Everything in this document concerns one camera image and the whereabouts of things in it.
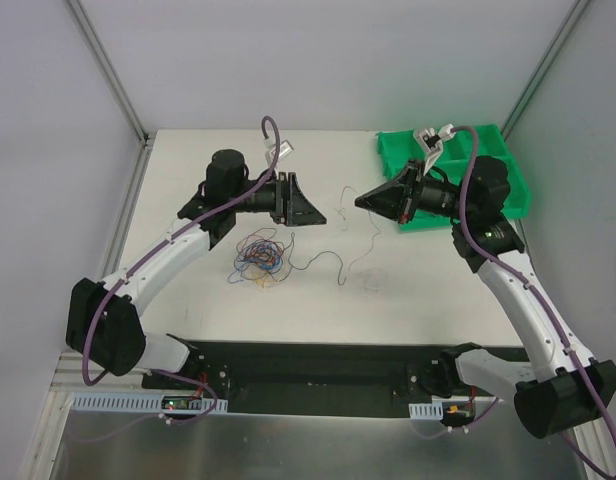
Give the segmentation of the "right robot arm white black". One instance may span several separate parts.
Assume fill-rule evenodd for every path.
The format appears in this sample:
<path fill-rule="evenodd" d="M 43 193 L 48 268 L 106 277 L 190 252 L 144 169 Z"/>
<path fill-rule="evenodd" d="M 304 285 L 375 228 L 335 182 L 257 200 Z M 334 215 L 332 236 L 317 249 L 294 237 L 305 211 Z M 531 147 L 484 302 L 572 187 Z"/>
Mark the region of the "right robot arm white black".
<path fill-rule="evenodd" d="M 464 343 L 443 350 L 420 375 L 420 387 L 441 398 L 482 389 L 512 404 L 524 428 L 542 439 L 600 418 L 616 391 L 616 365 L 597 360 L 548 301 L 503 214 L 510 190 L 506 164 L 491 156 L 478 157 L 469 181 L 458 185 L 413 159 L 354 204 L 400 224 L 420 211 L 450 219 L 457 253 L 498 300 L 528 361 L 505 361 Z"/>

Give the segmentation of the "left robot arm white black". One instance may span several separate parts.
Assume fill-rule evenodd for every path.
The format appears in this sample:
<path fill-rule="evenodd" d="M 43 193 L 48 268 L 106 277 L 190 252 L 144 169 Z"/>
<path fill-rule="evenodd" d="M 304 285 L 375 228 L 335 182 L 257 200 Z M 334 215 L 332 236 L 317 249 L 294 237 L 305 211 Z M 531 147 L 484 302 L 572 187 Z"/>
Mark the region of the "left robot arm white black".
<path fill-rule="evenodd" d="M 324 225 L 326 217 L 304 196 L 295 173 L 267 169 L 250 178 L 243 154 L 216 151 L 206 178 L 168 230 L 128 267 L 72 289 L 66 343 L 104 372 L 164 370 L 176 388 L 192 387 L 199 365 L 191 349 L 166 335 L 145 332 L 141 317 L 154 297 L 190 263 L 209 253 L 240 213 L 267 213 L 286 227 Z"/>

